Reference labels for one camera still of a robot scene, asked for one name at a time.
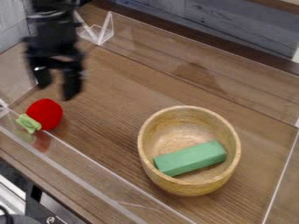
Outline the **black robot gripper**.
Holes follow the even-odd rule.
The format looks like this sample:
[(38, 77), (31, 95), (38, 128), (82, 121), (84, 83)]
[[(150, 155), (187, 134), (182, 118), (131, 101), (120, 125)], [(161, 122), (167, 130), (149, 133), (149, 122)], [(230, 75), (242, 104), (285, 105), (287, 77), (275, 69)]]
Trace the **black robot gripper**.
[(52, 84), (51, 68), (63, 70), (63, 99), (70, 101), (83, 89), (84, 54), (76, 47), (75, 25), (38, 25), (36, 33), (23, 39), (23, 53), (40, 89)]

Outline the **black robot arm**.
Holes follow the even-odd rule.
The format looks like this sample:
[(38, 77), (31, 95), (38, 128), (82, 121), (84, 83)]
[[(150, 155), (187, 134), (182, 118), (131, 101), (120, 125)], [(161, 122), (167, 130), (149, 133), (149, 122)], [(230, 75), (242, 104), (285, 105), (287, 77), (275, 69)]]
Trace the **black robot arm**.
[(52, 84), (51, 70), (62, 70), (63, 100), (71, 100), (83, 89), (84, 54), (76, 47), (75, 0), (31, 0), (28, 19), (36, 33), (23, 39), (24, 60), (40, 89)]

